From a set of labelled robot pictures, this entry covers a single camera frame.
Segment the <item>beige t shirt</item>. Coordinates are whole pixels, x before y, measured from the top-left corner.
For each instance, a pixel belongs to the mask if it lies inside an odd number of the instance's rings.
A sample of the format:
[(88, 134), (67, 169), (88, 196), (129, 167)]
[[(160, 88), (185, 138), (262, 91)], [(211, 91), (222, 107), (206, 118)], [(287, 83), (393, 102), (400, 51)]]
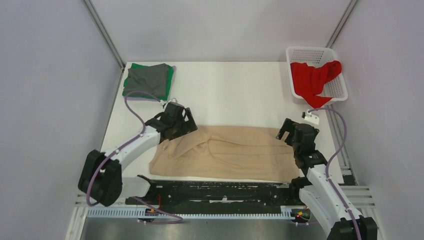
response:
[(149, 163), (152, 175), (289, 183), (299, 177), (294, 151), (276, 139), (277, 128), (199, 126), (158, 145)]

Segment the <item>red t shirt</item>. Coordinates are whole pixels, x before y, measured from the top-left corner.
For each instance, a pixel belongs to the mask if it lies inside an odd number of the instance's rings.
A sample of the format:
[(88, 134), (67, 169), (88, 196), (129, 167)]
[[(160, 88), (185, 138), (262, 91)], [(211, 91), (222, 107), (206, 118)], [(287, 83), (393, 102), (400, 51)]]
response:
[(320, 96), (325, 84), (342, 73), (342, 64), (338, 60), (327, 62), (321, 67), (309, 66), (307, 63), (290, 64), (294, 92), (301, 96), (312, 108), (321, 108), (332, 98)]

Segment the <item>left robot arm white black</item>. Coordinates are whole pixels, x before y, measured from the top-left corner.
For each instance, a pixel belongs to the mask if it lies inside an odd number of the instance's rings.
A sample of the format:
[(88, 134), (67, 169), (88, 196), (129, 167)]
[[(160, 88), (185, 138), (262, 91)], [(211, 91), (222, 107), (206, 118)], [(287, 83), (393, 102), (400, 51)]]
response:
[(86, 203), (108, 207), (120, 198), (139, 197), (145, 204), (153, 203), (157, 190), (143, 176), (123, 177), (124, 170), (146, 151), (164, 141), (172, 141), (198, 129), (191, 109), (176, 102), (165, 105), (164, 111), (143, 122), (141, 130), (121, 145), (106, 151), (88, 153), (78, 189), (86, 194)]

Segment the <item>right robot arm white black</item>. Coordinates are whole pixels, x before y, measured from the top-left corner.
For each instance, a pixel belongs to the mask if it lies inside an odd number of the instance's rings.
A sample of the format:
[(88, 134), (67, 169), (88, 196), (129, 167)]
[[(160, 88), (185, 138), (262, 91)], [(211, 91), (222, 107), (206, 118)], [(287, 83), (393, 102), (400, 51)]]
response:
[(333, 182), (329, 162), (316, 149), (319, 130), (306, 123), (286, 118), (276, 136), (293, 148), (296, 166), (304, 174), (292, 179), (289, 199), (304, 203), (315, 216), (328, 240), (376, 240), (378, 225), (354, 207), (342, 188)]

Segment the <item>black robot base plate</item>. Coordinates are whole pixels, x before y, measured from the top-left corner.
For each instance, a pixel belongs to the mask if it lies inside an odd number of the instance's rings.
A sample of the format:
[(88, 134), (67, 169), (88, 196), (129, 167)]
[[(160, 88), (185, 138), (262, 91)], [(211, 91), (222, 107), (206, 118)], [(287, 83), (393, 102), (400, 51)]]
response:
[(307, 209), (288, 183), (151, 180), (142, 200), (172, 214), (277, 214)]

